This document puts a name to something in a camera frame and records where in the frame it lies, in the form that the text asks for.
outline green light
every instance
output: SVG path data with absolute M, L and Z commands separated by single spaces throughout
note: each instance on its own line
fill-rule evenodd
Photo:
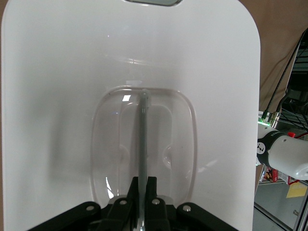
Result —
M 262 119 L 262 118 L 259 118 L 258 124 L 262 124 L 262 125 L 264 125 L 264 126 L 270 126 L 270 125 L 269 125 L 270 123 L 267 122 L 267 121 L 265 121 L 265 120 Z

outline transparent plastic cover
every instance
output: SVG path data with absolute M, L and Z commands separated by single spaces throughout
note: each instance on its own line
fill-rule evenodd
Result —
M 92 192 L 101 205 L 125 195 L 138 176 L 142 92 L 117 88 L 100 102 L 93 121 Z M 157 193 L 174 205 L 189 201 L 196 162 L 194 111 L 174 90 L 147 89 L 146 176 L 157 177 Z

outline white plastic surface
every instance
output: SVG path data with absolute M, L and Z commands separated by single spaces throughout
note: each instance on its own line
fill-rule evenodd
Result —
M 270 133 L 271 131 L 278 131 L 278 130 L 270 126 L 258 123 L 258 139 L 262 139 L 263 137 L 266 136 L 266 134 Z
M 260 45 L 240 2 L 10 0 L 1 38 L 5 231 L 93 199 L 95 110 L 125 85 L 187 97 L 197 133 L 191 201 L 252 229 Z
M 308 142 L 279 137 L 269 152 L 269 164 L 298 180 L 308 180 Z

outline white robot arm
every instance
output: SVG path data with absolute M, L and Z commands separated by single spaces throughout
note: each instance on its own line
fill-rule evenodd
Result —
M 308 142 L 258 124 L 257 159 L 298 180 L 308 180 Z

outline yellow label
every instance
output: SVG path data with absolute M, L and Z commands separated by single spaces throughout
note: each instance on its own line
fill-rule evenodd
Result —
M 293 183 L 289 187 L 287 198 L 305 196 L 306 190 L 307 190 L 307 186 L 299 182 Z

